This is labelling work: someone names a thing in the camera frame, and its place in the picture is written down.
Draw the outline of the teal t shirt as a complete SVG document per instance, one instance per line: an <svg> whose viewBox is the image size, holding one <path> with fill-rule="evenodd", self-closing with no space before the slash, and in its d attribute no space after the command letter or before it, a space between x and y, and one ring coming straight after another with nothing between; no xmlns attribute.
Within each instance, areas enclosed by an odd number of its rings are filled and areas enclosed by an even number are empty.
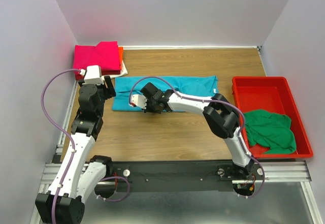
<svg viewBox="0 0 325 224"><path fill-rule="evenodd" d="M199 97L213 96L218 92L216 76L209 77L182 77L182 76L162 76L161 79L143 77L118 77L115 79L116 97L114 99L113 111L140 112L141 108L129 105L129 94L140 94L140 90L151 82L158 89L166 91L170 89L170 84L176 91L184 94Z"/></svg>

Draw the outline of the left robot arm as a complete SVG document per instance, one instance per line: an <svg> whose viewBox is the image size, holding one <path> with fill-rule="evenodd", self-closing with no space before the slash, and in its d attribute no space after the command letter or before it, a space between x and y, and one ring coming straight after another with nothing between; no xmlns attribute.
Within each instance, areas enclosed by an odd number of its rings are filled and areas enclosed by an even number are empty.
<svg viewBox="0 0 325 224"><path fill-rule="evenodd" d="M85 202L97 183L112 177L111 158L96 156L84 169L86 158L103 125L104 104L116 96L109 76L101 83L79 81L79 108L69 134L70 143L61 166L35 205L43 223L80 223Z"/></svg>

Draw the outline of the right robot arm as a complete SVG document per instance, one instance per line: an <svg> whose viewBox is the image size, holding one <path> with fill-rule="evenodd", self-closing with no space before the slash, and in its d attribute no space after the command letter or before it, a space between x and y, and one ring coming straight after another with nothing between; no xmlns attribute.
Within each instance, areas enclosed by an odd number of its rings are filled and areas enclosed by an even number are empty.
<svg viewBox="0 0 325 224"><path fill-rule="evenodd" d="M217 93L213 97L198 97L172 89L162 91L149 82L140 94L131 97L131 102L144 112L180 111L203 116L211 132L224 140L231 153L232 175L238 179L251 175L254 161L241 135L239 110L223 95Z"/></svg>

